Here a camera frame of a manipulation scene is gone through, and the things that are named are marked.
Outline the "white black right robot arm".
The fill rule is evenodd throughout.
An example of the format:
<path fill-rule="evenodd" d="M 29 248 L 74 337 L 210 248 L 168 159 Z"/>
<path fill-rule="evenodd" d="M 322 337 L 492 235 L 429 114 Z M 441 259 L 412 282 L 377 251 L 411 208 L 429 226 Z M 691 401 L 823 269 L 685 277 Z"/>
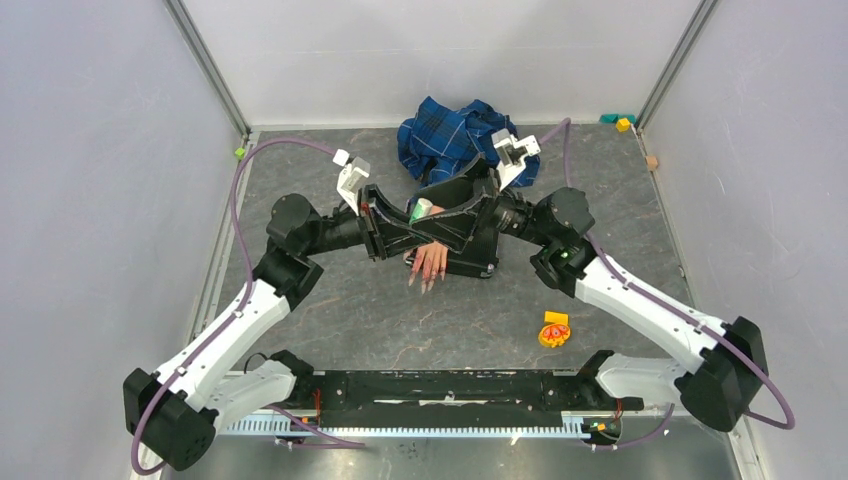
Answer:
<path fill-rule="evenodd" d="M 530 263 L 544 285 L 613 315 L 673 358 L 677 377 L 657 382 L 672 402 L 722 432 L 755 415 L 752 401 L 772 384 L 753 321 L 700 312 L 628 272 L 593 243 L 584 192 L 565 186 L 532 203 L 502 187 L 501 172 L 474 161 L 422 189 L 407 207 L 413 231 L 457 253 L 485 230 L 540 246 Z"/>

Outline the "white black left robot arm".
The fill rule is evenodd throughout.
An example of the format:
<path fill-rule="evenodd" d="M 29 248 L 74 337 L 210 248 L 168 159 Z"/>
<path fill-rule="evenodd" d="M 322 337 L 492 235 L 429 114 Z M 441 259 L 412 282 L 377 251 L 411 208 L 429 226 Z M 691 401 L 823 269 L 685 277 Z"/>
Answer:
<path fill-rule="evenodd" d="M 131 464 L 139 475 L 169 466 L 194 465 L 215 437 L 257 410 L 284 401 L 306 405 L 313 379 L 270 359 L 234 380 L 229 368 L 267 330 L 286 318 L 310 294 L 323 274 L 311 255 L 344 250 L 379 239 L 380 224 L 398 229 L 402 251 L 426 243 L 412 232 L 417 222 L 446 207 L 444 200 L 419 195 L 408 212 L 382 206 L 373 185 L 353 204 L 321 216 L 300 194 L 281 197 L 272 208 L 268 244 L 228 307 L 180 353 L 154 372 L 134 370 L 124 381 L 124 411 L 132 434 Z"/>

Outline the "white cap nail polish bottle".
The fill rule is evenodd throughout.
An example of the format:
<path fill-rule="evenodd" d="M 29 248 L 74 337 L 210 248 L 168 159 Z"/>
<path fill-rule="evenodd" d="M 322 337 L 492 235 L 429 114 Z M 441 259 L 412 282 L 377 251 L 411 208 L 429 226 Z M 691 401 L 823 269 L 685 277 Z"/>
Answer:
<path fill-rule="evenodd" d="M 421 218 L 428 216 L 433 209 L 434 204 L 426 198 L 418 198 L 411 206 L 409 213 L 409 224 L 413 224 Z"/>

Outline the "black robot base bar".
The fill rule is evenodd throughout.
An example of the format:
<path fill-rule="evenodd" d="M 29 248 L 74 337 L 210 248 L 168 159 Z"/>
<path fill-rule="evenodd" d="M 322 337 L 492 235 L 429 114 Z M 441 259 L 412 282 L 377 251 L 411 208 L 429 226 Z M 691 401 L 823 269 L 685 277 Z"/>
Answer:
<path fill-rule="evenodd" d="M 564 412 L 641 411 L 639 397 L 613 397 L 594 375 L 602 350 L 577 370 L 324 370 L 283 350 L 296 380 L 280 407 L 313 410 L 323 427 L 555 427 Z"/>

